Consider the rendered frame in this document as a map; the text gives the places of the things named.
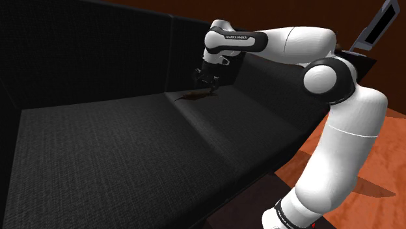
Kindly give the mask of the dark brown flat utensil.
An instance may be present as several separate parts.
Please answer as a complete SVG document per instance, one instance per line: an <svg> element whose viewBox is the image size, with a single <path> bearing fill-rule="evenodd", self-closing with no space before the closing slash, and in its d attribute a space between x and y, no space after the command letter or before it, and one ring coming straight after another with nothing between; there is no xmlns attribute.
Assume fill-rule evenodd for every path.
<svg viewBox="0 0 406 229"><path fill-rule="evenodd" d="M212 90L199 90L199 91L193 91L193 92L188 92L179 98L177 100L199 100L208 96L217 96L217 93L212 91Z"/></svg>

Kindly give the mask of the black fabric sofa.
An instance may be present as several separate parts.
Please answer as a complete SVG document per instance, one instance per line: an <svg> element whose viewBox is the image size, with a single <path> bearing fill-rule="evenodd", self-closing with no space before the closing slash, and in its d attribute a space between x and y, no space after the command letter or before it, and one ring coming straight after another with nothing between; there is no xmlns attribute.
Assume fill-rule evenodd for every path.
<svg viewBox="0 0 406 229"><path fill-rule="evenodd" d="M20 110L3 229L200 229L288 162L330 106L241 52L194 87L211 23L99 0L0 0ZM193 91L217 96L177 100Z"/></svg>

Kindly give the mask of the dark side table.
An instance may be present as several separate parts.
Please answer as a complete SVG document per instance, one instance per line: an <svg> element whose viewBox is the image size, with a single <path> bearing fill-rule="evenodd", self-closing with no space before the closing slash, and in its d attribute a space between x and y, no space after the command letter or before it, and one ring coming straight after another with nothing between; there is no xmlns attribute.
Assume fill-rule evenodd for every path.
<svg viewBox="0 0 406 229"><path fill-rule="evenodd" d="M372 69L373 65L377 62L375 59L369 58L360 53L354 53L342 49L340 44L336 44L335 55L349 61L357 71L357 83L360 83L367 73Z"/></svg>

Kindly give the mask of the grey framed black monitor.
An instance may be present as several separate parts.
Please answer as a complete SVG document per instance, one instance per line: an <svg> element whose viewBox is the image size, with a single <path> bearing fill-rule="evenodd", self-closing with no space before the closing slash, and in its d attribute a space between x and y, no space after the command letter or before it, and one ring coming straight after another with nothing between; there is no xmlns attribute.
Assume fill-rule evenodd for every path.
<svg viewBox="0 0 406 229"><path fill-rule="evenodd" d="M349 51L353 52L354 49L371 50L399 13L398 0L386 0L370 24L359 34Z"/></svg>

